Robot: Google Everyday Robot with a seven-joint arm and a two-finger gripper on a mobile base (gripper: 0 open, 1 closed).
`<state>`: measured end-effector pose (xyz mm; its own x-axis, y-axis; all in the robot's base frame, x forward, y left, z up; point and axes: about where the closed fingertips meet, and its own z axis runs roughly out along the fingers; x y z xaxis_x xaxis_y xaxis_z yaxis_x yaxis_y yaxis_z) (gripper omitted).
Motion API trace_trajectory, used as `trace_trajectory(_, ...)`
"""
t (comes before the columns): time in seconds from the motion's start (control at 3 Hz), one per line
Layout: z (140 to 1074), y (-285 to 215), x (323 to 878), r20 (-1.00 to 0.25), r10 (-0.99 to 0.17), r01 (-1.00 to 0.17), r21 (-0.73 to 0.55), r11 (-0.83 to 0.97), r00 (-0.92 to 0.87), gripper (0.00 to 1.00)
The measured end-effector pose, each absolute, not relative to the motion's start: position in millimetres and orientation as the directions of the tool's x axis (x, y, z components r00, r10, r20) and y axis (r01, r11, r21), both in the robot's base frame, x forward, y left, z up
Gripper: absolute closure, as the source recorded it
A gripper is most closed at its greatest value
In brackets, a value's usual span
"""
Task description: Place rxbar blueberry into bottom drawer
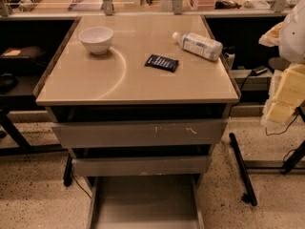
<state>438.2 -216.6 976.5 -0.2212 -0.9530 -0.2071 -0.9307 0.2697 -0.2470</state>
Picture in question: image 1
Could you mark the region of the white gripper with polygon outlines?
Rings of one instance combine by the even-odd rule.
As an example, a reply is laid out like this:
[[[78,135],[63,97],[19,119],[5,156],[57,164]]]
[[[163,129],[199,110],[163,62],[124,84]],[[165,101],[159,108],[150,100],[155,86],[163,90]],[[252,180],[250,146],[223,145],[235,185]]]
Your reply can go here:
[[[278,46],[281,28],[282,22],[274,25],[259,38],[258,43],[266,47]],[[295,108],[305,101],[305,64],[291,63],[283,72],[274,100],[277,102],[268,99],[263,107],[261,124],[264,127],[287,124]]]

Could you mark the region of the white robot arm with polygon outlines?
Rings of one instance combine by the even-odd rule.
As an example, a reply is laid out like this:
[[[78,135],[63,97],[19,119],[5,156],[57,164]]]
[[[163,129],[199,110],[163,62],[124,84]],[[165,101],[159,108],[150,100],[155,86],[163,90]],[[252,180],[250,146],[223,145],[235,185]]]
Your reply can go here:
[[[258,43],[278,46],[279,55],[290,65],[283,73],[274,71],[261,124],[284,125],[305,100],[305,0],[299,0],[280,22],[263,34]]]

